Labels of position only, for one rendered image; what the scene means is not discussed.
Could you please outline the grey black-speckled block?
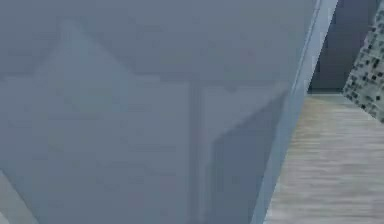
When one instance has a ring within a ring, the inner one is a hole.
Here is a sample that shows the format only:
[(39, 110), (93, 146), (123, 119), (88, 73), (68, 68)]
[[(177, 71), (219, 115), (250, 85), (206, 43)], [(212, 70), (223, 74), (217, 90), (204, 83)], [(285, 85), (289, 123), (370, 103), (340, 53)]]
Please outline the grey black-speckled block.
[(381, 0), (342, 94), (384, 124), (384, 0)]

